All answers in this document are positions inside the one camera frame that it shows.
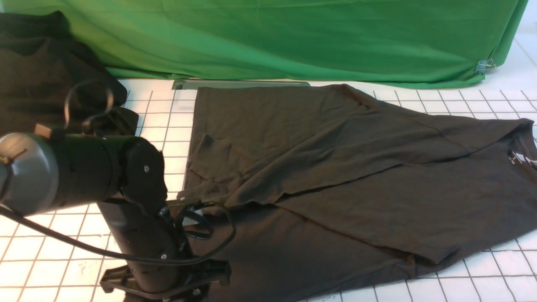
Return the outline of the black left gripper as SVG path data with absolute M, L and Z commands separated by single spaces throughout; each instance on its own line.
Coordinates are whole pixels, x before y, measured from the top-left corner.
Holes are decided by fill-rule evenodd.
M 203 256 L 196 256 L 189 237 L 173 225 L 167 203 L 154 214 L 122 200 L 98 203 L 126 265 L 108 269 L 100 280 L 106 294 L 125 293 L 125 302 L 199 302 L 212 284 L 227 286 L 231 267 L 228 261 L 214 260 L 232 237 Z

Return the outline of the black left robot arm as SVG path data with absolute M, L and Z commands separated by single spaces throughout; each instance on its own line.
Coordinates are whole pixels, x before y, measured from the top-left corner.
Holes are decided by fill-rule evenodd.
M 1 139 L 1 215 L 74 247 L 126 261 L 105 270 L 100 287 L 122 291 L 125 302 L 198 302 L 213 283 L 230 283 L 227 261 L 213 260 L 236 235 L 197 256 L 184 218 L 200 224 L 196 210 L 213 203 L 195 200 L 173 216 L 167 204 L 164 157 L 138 136 L 11 133 Z M 120 251 L 82 243 L 28 220 L 28 216 L 96 204 Z

